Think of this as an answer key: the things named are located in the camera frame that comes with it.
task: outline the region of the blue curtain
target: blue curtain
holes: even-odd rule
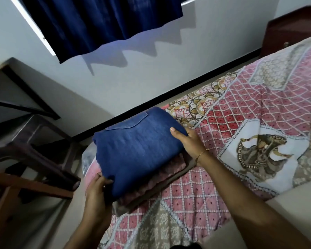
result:
[[[183,16],[181,0],[22,0],[60,63]]]

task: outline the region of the window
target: window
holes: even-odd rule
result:
[[[20,2],[20,0],[11,0],[12,3],[15,5],[15,7],[18,9],[18,11],[21,13],[23,18],[26,20],[26,22],[30,25],[31,29],[36,33],[36,35],[39,37],[39,39],[43,42],[45,47],[49,50],[49,52],[55,56],[55,52],[53,51],[52,47],[48,43],[48,41],[45,39],[43,33],[39,29],[39,27],[36,25],[36,23],[33,21],[29,13],[24,8],[23,4]],[[182,6],[186,5],[188,3],[191,3],[195,0],[182,0]]]

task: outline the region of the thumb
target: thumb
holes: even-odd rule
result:
[[[170,128],[170,133],[178,140],[183,142],[187,137],[182,134],[180,131],[177,131],[174,127]]]
[[[110,179],[106,179],[105,177],[100,177],[96,182],[95,182],[95,186],[97,188],[103,188],[105,185],[107,184],[112,184],[113,180]]]

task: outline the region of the baseboard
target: baseboard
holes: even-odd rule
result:
[[[86,138],[93,136],[93,134],[95,132],[101,131],[101,130],[103,130],[103,129],[111,126],[111,125],[114,125],[114,124],[120,122],[120,121],[124,121],[125,119],[128,119],[128,118],[136,115],[137,113],[140,113],[140,112],[142,112],[142,111],[144,111],[150,107],[153,107],[153,106],[161,103],[162,101],[168,100],[169,98],[171,98],[175,95],[178,95],[178,94],[180,94],[180,93],[182,93],[182,92],[184,92],[184,91],[186,91],[186,90],[188,90],[188,89],[190,89],[196,85],[199,85],[199,84],[201,84],[201,83],[203,83],[203,82],[205,82],[205,81],[207,81],[207,80],[209,80],[209,79],[211,79],[211,78],[213,78],[213,77],[215,77],[215,76],[217,76],[217,75],[219,75],[225,71],[228,71],[229,69],[232,69],[232,68],[234,68],[234,67],[236,67],[236,66],[238,66],[244,62],[247,62],[252,58],[258,57],[260,54],[260,51],[261,51],[261,49],[258,49],[258,50],[255,50],[251,53],[244,55],[243,57],[235,59],[232,62],[229,62],[229,63],[227,63],[227,64],[225,64],[219,68],[216,68],[216,69],[196,78],[196,79],[193,79],[193,80],[191,80],[191,81],[189,81],[189,82],[187,82],[187,83],[185,83],[179,87],[176,87],[176,88],[174,88],[174,89],[172,89],[172,90],[170,90],[164,94],[161,94],[161,95],[153,98],[152,100],[149,100],[148,102],[145,102],[139,106],[136,106],[136,107],[128,110],[125,113],[122,113],[122,114],[120,114],[120,115],[118,115],[118,116],[116,116],[116,117],[114,117],[108,121],[105,121],[105,122],[91,128],[89,130],[86,130],[86,131],[84,131],[78,135],[75,135],[73,138],[78,142],[85,140]]]

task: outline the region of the stack of folded clothes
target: stack of folded clothes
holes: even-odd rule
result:
[[[83,169],[86,188],[96,173],[112,179],[107,197],[120,216],[189,171],[195,164],[185,162],[188,156],[170,127],[187,135],[170,114],[154,107],[95,133],[96,157]]]

